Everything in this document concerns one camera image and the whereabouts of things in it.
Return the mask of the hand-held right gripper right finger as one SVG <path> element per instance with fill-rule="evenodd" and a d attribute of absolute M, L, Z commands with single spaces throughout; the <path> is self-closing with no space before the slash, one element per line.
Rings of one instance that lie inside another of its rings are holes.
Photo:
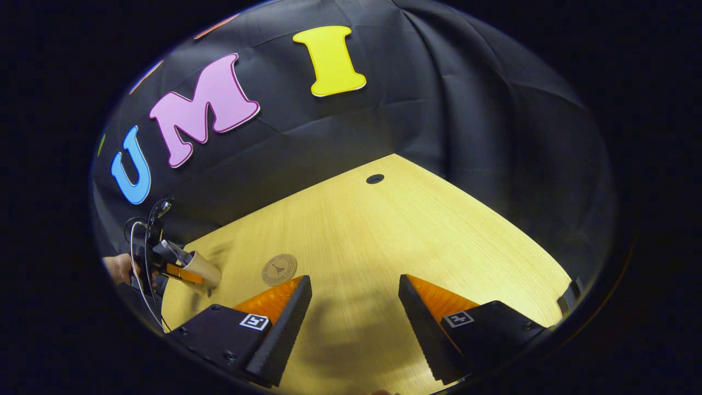
<path fill-rule="evenodd" d="M 506 303 L 475 303 L 406 273 L 398 296 L 432 376 L 445 385 L 506 365 L 549 333 Z"/>

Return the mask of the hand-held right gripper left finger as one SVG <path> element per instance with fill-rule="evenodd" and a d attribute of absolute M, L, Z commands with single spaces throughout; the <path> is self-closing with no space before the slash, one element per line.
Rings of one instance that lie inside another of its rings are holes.
<path fill-rule="evenodd" d="M 262 387 L 278 387 L 313 297 L 301 275 L 236 307 L 213 303 L 168 339 L 216 370 Z"/>

